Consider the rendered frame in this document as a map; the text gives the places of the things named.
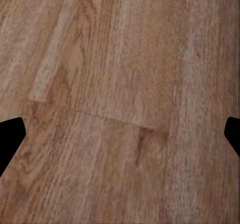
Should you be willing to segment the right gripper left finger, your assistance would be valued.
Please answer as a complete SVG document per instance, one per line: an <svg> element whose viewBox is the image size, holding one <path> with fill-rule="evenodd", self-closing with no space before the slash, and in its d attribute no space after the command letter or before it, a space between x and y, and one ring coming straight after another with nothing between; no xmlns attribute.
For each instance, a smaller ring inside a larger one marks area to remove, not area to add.
<svg viewBox="0 0 240 224"><path fill-rule="evenodd" d="M25 136L26 129L21 117L0 122L0 177Z"/></svg>

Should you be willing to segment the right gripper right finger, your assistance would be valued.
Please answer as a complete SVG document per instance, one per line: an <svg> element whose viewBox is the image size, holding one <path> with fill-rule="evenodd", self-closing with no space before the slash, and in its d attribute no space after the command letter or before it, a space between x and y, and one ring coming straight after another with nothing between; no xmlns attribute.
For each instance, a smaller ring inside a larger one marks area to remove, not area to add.
<svg viewBox="0 0 240 224"><path fill-rule="evenodd" d="M228 117L224 135L240 157L240 119Z"/></svg>

